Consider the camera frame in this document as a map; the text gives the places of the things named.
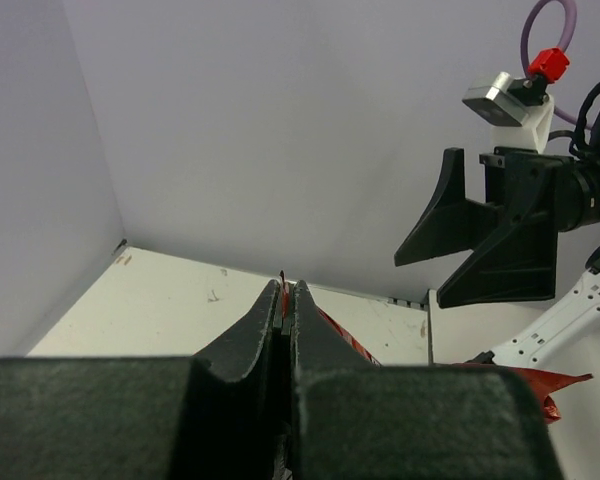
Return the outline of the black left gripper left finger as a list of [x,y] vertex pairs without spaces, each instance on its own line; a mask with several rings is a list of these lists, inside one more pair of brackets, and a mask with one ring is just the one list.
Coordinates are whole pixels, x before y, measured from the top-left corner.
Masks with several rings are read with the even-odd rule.
[[0,479],[269,479],[269,282],[196,355],[0,359]]

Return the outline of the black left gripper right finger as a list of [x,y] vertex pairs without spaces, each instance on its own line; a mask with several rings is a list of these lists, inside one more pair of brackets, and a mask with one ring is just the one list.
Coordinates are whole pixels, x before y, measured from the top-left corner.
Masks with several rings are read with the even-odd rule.
[[292,291],[297,479],[559,479],[538,401],[501,367],[376,366]]

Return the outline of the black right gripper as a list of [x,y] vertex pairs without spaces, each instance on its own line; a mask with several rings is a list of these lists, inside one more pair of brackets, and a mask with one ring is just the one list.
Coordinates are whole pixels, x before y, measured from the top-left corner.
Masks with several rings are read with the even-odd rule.
[[480,163],[488,203],[466,197],[464,150],[444,151],[434,193],[395,252],[394,264],[475,249],[439,289],[442,308],[551,299],[558,233],[575,229],[583,220],[576,161],[497,147],[482,154]]

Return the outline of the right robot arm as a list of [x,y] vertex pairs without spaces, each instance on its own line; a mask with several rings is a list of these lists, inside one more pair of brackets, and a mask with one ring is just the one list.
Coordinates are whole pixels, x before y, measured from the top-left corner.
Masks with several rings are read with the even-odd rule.
[[446,150],[394,262],[466,254],[432,300],[435,359],[469,354],[540,387],[557,383],[556,367],[568,379],[592,369],[592,385],[566,395],[555,437],[569,478],[600,479],[600,81],[561,133],[568,153],[550,155],[559,109],[548,88],[557,79],[536,66],[471,85],[463,101],[492,128],[493,148],[480,158],[485,198],[466,196],[464,153]]

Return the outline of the red chips bag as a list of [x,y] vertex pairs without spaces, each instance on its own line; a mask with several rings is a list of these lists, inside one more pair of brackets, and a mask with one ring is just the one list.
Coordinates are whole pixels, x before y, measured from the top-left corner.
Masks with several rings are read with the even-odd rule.
[[[355,351],[367,363],[374,366],[381,366],[381,363],[358,341],[349,331],[344,329],[328,313],[317,307],[319,317],[325,321],[331,330],[337,333],[345,343]],[[561,413],[551,397],[551,394],[567,388],[573,384],[585,382],[593,379],[592,374],[583,374],[579,376],[567,375],[562,373],[549,372],[544,370],[519,368],[506,366],[506,369],[515,372],[526,380],[534,395],[542,405],[544,420],[547,424],[554,423],[562,418]]]

